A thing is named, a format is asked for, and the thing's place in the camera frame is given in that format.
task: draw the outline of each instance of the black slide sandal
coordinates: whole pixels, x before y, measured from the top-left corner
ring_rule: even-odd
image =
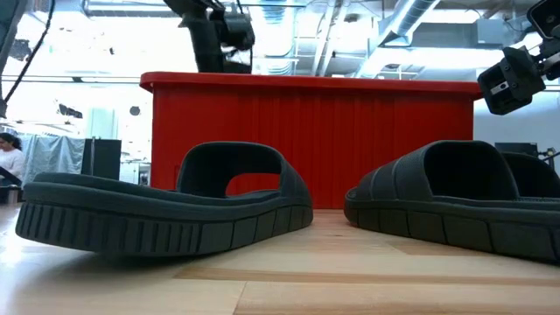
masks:
[[[244,173],[279,174],[274,191],[226,196]],[[17,235],[122,256],[196,256],[237,249],[307,227],[305,182],[276,150],[204,143],[188,152],[177,192],[84,175],[45,173],[26,185]]]
[[[345,216],[376,232],[559,263],[560,202],[547,197],[520,197],[492,145],[441,141],[366,175],[346,194]]]
[[[550,165],[527,154],[501,154],[506,159],[524,200],[560,198],[560,178]]]

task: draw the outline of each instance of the curtain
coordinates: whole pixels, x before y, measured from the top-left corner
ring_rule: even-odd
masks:
[[[81,173],[85,139],[67,136],[22,136],[25,170],[22,186],[42,172]]]

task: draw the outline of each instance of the woman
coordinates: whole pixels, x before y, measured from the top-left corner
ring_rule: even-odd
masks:
[[[0,167],[19,180],[24,176],[25,156],[21,151],[21,140],[6,132],[0,133]],[[1,186],[20,184],[10,180],[8,176],[0,175],[0,178]]]

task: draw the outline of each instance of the red box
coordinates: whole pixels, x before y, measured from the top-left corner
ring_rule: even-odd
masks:
[[[184,155],[208,141],[277,148],[306,181],[315,208],[342,208],[375,167],[432,141],[472,140],[474,82],[145,73],[153,93],[151,184],[173,189]],[[277,187],[244,175],[228,193]]]

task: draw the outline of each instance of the wooden table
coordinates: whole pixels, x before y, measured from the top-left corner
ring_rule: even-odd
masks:
[[[340,211],[221,255],[122,259],[14,235],[0,208],[0,314],[560,314],[560,268],[377,234]]]

